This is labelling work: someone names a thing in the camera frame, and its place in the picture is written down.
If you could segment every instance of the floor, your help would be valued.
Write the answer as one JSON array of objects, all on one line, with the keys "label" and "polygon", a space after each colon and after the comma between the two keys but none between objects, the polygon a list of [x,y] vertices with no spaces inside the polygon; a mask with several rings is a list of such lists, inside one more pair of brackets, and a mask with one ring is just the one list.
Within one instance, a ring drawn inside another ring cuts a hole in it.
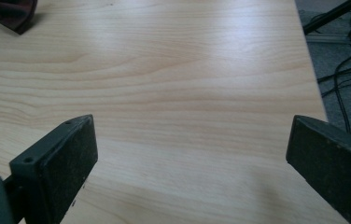
[{"label": "floor", "polygon": [[[343,1],[327,0],[327,1],[302,1],[296,0],[297,8],[300,13],[302,24],[308,23],[314,16],[323,12],[327,12],[332,8],[340,5]],[[329,23],[318,29],[314,33],[315,36],[336,35],[346,36],[351,29],[351,12],[346,13],[339,19]],[[315,68],[316,77],[324,77],[334,73],[335,68],[346,58],[351,56],[351,45],[347,43],[329,43],[329,42],[307,42],[312,62]],[[322,93],[333,88],[333,80],[327,81],[319,85]],[[344,102],[346,114],[350,120],[351,128],[351,86],[340,90],[341,97]],[[329,122],[340,129],[345,130],[344,117],[342,115],[339,101],[336,94],[331,93],[323,97],[323,103],[326,109]]]}]

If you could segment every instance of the wooden table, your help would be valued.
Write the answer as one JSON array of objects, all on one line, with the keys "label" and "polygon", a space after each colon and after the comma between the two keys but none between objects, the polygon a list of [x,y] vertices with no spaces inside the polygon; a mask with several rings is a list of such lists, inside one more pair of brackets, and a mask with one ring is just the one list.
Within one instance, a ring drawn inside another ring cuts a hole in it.
[{"label": "wooden table", "polygon": [[295,4],[45,0],[0,26],[0,176],[93,114],[99,161],[62,223],[345,223],[285,156],[325,119]]}]

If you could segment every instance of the table top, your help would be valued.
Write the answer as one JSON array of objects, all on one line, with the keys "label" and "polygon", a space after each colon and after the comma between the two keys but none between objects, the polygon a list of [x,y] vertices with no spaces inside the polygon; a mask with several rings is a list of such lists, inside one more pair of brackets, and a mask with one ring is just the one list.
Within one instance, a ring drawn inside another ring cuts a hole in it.
[{"label": "table top", "polygon": [[99,161],[62,223],[346,223],[286,162],[325,119],[291,0],[46,0],[0,25],[0,176],[93,114]]}]

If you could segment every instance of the gray carpet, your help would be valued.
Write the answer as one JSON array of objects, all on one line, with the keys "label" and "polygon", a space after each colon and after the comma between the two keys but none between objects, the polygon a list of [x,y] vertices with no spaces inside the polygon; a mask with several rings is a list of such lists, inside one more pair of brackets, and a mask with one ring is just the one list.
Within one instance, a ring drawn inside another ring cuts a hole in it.
[{"label": "gray carpet", "polygon": [[[318,12],[309,12],[300,10],[302,24],[308,23]],[[318,29],[324,35],[347,35],[351,29],[351,12],[345,14],[341,18],[329,23]],[[308,48],[315,68],[316,77],[324,77],[334,73],[335,68],[343,60],[351,56],[351,45],[349,44],[331,44],[331,43],[308,43]],[[345,80],[344,77],[339,78],[339,82]],[[325,92],[333,88],[333,80],[319,85],[321,92]],[[351,126],[351,87],[340,90],[344,101],[344,107],[350,120]],[[339,107],[339,102],[335,93],[323,98],[328,120],[331,124],[345,130],[344,118]]]}]

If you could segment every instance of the dark red object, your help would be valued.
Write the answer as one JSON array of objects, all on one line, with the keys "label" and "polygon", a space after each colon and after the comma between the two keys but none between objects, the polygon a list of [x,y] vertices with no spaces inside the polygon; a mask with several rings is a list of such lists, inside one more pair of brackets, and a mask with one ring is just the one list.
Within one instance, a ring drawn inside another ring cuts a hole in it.
[{"label": "dark red object", "polygon": [[23,34],[35,13],[37,0],[0,0],[0,23]]}]

